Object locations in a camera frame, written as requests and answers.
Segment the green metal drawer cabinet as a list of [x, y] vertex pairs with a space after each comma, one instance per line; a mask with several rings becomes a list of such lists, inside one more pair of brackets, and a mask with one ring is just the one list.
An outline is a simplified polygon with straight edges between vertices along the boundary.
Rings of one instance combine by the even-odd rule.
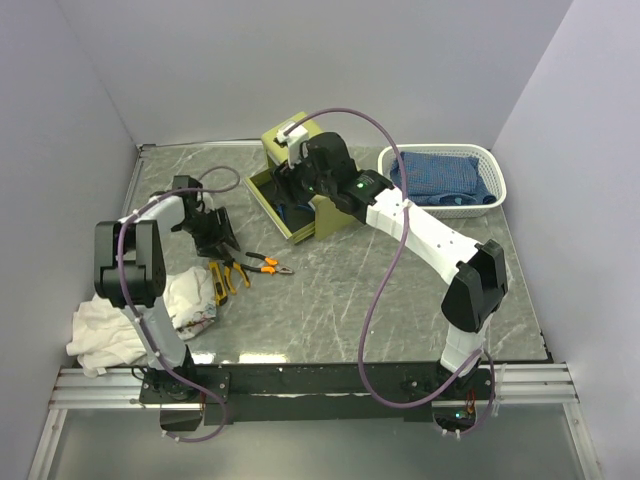
[[314, 196], [308, 203], [298, 206], [297, 209], [289, 211], [285, 222], [276, 213], [275, 204], [278, 202], [276, 187], [270, 172], [288, 158], [287, 148], [276, 143], [276, 132], [284, 124], [298, 121], [305, 115], [304, 111], [296, 113], [261, 135], [265, 167], [244, 179], [249, 192], [267, 217], [284, 238], [293, 244], [298, 244], [310, 237], [322, 240], [355, 221], [353, 217], [340, 212], [330, 199], [319, 195]]

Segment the blue handled pliers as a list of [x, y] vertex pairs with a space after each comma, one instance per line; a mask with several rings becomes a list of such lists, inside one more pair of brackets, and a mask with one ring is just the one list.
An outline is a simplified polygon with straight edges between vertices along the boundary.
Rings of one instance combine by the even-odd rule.
[[276, 213], [278, 214], [279, 218], [280, 218], [283, 222], [285, 222], [285, 221], [286, 221], [287, 213], [288, 213], [289, 211], [293, 211], [293, 210], [295, 210], [295, 209], [297, 209], [297, 208], [298, 208], [298, 205], [286, 204], [286, 203], [284, 203], [284, 202], [280, 202], [280, 201], [278, 201], [278, 202], [275, 204], [275, 210], [276, 210]]

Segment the orange black pliers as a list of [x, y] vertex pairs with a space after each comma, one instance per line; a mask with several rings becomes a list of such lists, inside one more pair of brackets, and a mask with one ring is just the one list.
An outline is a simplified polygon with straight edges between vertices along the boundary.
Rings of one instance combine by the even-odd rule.
[[270, 275], [275, 275], [275, 274], [284, 274], [284, 275], [292, 275], [294, 274], [294, 271], [281, 264], [278, 260], [263, 255], [261, 253], [257, 253], [257, 252], [249, 252], [247, 251], [245, 253], [245, 256], [247, 258], [250, 259], [256, 259], [256, 260], [260, 260], [261, 264], [260, 265], [249, 265], [249, 264], [242, 264], [241, 267], [248, 271], [248, 272], [252, 272], [252, 273], [261, 273], [261, 274], [270, 274]]

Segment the yellow utility knife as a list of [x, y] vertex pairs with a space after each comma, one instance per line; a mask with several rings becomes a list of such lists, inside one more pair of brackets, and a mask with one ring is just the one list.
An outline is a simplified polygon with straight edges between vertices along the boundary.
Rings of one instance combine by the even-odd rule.
[[223, 306], [228, 301], [228, 293], [223, 275], [217, 261], [210, 261], [208, 264], [214, 285], [214, 298], [217, 306]]

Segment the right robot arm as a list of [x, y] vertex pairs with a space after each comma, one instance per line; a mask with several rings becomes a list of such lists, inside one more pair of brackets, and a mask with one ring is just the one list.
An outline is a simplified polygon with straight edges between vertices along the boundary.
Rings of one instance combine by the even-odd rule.
[[287, 158], [272, 178], [283, 201], [293, 205], [321, 195], [341, 212], [401, 242], [432, 267], [448, 289], [441, 311], [449, 323], [439, 363], [439, 390], [457, 399], [473, 385], [486, 324], [508, 292], [504, 250], [494, 240], [466, 237], [404, 198], [375, 170], [359, 168], [335, 132], [310, 136], [286, 127], [274, 136]]

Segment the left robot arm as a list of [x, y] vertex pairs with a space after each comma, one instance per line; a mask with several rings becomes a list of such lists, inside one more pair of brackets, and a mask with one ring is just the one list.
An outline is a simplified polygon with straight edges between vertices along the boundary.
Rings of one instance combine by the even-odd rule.
[[140, 209], [94, 232], [94, 287], [131, 322], [147, 356], [144, 383], [152, 391], [185, 402], [203, 393], [189, 348], [175, 331], [164, 292], [166, 268], [161, 237], [188, 233], [196, 254], [223, 261], [239, 243], [224, 207], [210, 209], [211, 194], [200, 180], [173, 178], [171, 189], [154, 194]]

